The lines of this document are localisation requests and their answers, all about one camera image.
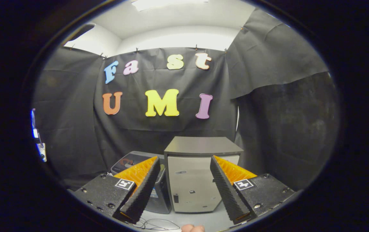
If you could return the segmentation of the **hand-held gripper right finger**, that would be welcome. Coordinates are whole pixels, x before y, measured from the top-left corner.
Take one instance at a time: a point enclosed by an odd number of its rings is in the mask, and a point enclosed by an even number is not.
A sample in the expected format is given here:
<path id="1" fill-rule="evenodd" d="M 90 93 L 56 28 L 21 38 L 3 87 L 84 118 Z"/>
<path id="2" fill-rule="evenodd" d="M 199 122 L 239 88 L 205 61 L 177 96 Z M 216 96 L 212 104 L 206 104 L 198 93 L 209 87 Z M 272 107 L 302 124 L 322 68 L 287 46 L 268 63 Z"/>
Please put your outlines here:
<path id="1" fill-rule="evenodd" d="M 218 156 L 211 157 L 210 171 L 235 225 L 274 210 L 296 194 L 268 173 L 256 175 Z"/>

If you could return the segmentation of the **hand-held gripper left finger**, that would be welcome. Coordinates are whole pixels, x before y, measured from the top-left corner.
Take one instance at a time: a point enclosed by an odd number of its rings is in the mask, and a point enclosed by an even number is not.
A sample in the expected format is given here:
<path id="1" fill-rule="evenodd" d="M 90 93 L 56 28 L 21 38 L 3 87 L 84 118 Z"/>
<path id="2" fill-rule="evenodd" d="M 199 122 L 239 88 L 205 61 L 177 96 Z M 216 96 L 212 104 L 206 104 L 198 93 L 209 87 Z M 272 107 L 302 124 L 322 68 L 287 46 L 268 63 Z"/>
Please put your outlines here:
<path id="1" fill-rule="evenodd" d="M 136 224 L 151 197 L 159 172 L 159 157 L 150 157 L 116 175 L 98 175 L 74 191 L 74 197 L 102 215 Z"/>

